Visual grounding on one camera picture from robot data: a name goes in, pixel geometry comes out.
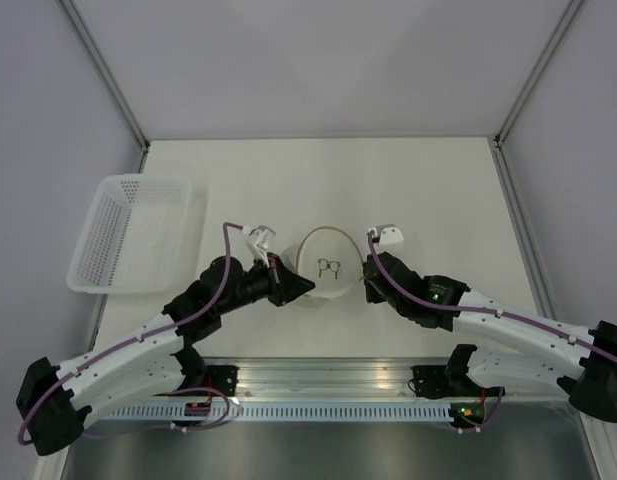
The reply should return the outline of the right aluminium frame post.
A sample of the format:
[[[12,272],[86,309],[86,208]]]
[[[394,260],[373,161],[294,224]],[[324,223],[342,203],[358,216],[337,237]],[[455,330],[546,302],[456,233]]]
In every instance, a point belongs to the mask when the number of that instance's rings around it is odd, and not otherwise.
[[[585,0],[569,0],[560,14],[555,26],[543,45],[537,60],[526,77],[521,90],[516,96],[500,128],[492,137],[494,145],[501,149],[504,141],[509,137],[519,116],[537,88],[544,73],[548,69],[557,51],[573,24],[576,22],[582,8],[587,4]]]

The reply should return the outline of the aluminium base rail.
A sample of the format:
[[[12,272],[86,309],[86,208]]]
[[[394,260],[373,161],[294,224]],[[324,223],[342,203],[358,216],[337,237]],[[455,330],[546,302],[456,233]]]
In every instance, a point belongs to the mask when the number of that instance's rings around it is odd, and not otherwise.
[[[415,397],[418,366],[444,366],[446,357],[404,358],[230,358],[208,357],[209,365],[236,371],[235,393],[258,401],[402,401]],[[530,366],[517,354],[495,354],[484,362],[486,385],[505,389],[507,401],[557,401],[556,368]]]

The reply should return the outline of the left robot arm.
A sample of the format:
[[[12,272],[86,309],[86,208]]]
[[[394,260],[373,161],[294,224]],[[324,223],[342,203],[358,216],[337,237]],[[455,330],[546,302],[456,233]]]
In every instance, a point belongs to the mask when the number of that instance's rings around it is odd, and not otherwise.
[[[197,395],[206,384],[206,365],[194,346],[221,327],[223,315],[260,300],[283,307],[314,287],[273,253],[249,270],[234,257],[214,259],[125,339],[57,364],[47,357],[32,362],[15,401],[23,420],[18,442],[48,456],[108,412],[140,398],[174,391]]]

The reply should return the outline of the white perforated plastic basket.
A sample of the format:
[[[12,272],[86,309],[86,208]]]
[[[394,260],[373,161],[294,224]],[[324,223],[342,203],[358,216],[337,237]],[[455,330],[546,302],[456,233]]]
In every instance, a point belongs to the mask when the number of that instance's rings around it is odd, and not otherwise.
[[[185,175],[124,174],[99,184],[66,283],[93,295],[158,293],[178,276],[185,237],[204,221],[206,186]]]

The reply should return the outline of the left aluminium frame post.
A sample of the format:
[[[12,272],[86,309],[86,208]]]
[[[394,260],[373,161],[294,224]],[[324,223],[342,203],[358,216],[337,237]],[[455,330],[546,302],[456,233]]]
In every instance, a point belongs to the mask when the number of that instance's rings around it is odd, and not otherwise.
[[[56,1],[56,4],[69,23],[80,45],[84,49],[97,76],[102,82],[115,108],[118,110],[118,113],[121,115],[138,148],[142,153],[146,153],[149,149],[150,141],[143,132],[136,116],[132,112],[122,89],[120,88],[110,66],[108,65],[108,62],[104,58],[95,37],[93,36],[77,6],[77,3],[73,0],[58,0]]]

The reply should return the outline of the aluminium frame post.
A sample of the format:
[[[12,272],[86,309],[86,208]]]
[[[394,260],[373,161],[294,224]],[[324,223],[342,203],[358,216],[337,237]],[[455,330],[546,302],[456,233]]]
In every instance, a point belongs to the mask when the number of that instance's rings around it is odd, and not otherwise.
[[[492,137],[494,145],[501,149],[504,141],[509,137],[519,116],[537,88],[544,73],[548,69],[557,51],[573,24],[576,22],[582,8],[587,4],[585,0],[569,0],[560,14],[555,26],[543,45],[537,60],[526,77],[521,90],[516,96],[500,128]]]
[[[118,113],[121,115],[138,148],[142,153],[146,153],[149,149],[150,141],[143,132],[136,116],[132,112],[122,89],[120,88],[110,66],[108,65],[108,62],[104,58],[95,37],[93,36],[77,6],[77,3],[73,0],[58,0],[56,1],[56,4],[69,23],[80,45],[84,49],[97,76],[102,82],[115,108],[118,110]]]

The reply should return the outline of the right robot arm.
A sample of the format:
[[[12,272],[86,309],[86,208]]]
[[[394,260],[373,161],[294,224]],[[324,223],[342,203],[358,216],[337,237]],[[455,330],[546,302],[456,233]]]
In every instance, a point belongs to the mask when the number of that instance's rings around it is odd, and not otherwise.
[[[451,392],[544,383],[580,412],[617,423],[617,325],[589,328],[511,310],[450,277],[421,277],[388,252],[368,256],[362,271],[368,303],[386,303],[422,328],[515,350],[512,360],[499,360],[474,345],[457,346],[444,371]]]

